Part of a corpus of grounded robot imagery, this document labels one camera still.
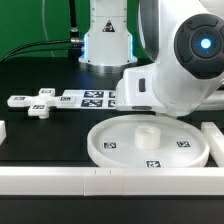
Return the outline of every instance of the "small white block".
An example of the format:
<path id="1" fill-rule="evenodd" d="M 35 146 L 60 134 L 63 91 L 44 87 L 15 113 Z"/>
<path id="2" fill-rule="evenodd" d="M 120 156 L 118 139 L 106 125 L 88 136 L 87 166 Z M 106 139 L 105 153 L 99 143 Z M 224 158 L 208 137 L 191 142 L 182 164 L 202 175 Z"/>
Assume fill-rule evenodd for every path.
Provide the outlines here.
<path id="1" fill-rule="evenodd" d="M 49 107 L 46 103 L 33 104 L 28 110 L 29 116 L 49 117 Z"/>
<path id="2" fill-rule="evenodd" d="M 10 107 L 28 107 L 31 104 L 31 97 L 29 96 L 11 96 L 8 101 Z"/>
<path id="3" fill-rule="evenodd" d="M 5 138 L 6 138 L 5 122 L 0 121 L 0 145 L 2 144 Z"/>
<path id="4" fill-rule="evenodd" d="M 39 91 L 39 95 L 55 96 L 55 89 L 41 88 L 40 91 Z"/>
<path id="5" fill-rule="evenodd" d="M 72 106 L 75 106 L 75 97 L 74 96 L 58 97 L 58 101 L 56 102 L 56 106 L 58 106 L 58 107 L 72 107 Z"/>
<path id="6" fill-rule="evenodd" d="M 122 195 L 122 174 L 106 168 L 97 168 L 95 174 L 85 174 L 84 195 Z"/>
<path id="7" fill-rule="evenodd" d="M 224 136 L 213 122 L 204 122 L 201 126 L 210 146 L 210 154 L 219 167 L 224 167 Z"/>

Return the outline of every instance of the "cross-shaped piece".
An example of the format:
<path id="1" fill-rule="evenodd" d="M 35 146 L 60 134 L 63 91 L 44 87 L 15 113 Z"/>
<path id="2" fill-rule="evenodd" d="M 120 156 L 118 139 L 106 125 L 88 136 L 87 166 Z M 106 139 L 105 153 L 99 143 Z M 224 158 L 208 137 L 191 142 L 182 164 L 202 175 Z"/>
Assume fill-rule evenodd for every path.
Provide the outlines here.
<path id="1" fill-rule="evenodd" d="M 30 107 L 29 116 L 46 119 L 49 117 L 50 107 L 71 107 L 75 104 L 75 97 L 55 97 L 55 89 L 42 88 L 38 96 L 11 96 L 7 102 L 10 107 Z"/>

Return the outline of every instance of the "warning label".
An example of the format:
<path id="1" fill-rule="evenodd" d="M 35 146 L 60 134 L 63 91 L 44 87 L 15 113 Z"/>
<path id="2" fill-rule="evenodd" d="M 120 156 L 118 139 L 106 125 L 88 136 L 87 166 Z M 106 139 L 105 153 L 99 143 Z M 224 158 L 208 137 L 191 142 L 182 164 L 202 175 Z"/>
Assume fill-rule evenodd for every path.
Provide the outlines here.
<path id="1" fill-rule="evenodd" d="M 114 27 L 110 20 L 107 22 L 106 26 L 103 28 L 103 32 L 115 32 Z"/>

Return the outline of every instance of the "white plastic housing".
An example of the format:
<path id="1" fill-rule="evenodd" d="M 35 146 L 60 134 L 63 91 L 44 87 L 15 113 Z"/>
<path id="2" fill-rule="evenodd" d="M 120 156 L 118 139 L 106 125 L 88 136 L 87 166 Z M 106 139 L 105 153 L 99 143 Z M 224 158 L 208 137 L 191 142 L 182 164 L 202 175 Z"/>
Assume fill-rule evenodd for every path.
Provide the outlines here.
<path id="1" fill-rule="evenodd" d="M 199 1 L 160 0 L 160 52 L 153 76 L 153 90 L 168 108 L 168 114 L 182 116 L 195 110 L 223 82 L 224 74 L 215 79 L 194 78 L 177 61 L 174 38 L 178 28 L 188 18 L 208 13 Z"/>
<path id="2" fill-rule="evenodd" d="M 127 0 L 90 0 L 90 5 L 91 26 L 79 61 L 93 66 L 136 62 L 132 55 L 132 36 L 127 30 Z M 114 32 L 104 30 L 108 22 Z"/>
<path id="3" fill-rule="evenodd" d="M 201 4 L 210 12 L 224 19 L 223 0 L 200 0 Z"/>
<path id="4" fill-rule="evenodd" d="M 197 79 L 178 62 L 174 39 L 183 22 L 198 14 L 209 14 L 198 0 L 159 0 L 159 55 L 154 64 L 127 69 L 116 93 L 118 110 L 148 106 L 171 116 L 194 111 L 223 83 L 224 73 L 213 79 Z M 145 79 L 145 92 L 138 81 Z"/>

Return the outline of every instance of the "white cylinder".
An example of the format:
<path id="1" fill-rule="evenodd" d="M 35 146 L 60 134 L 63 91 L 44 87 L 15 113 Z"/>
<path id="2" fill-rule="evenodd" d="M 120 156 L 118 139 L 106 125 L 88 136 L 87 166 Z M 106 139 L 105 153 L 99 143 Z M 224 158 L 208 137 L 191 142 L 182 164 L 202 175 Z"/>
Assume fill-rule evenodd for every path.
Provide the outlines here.
<path id="1" fill-rule="evenodd" d="M 135 129 L 135 146 L 143 150 L 154 150 L 160 146 L 161 130 L 151 125 L 141 125 Z"/>

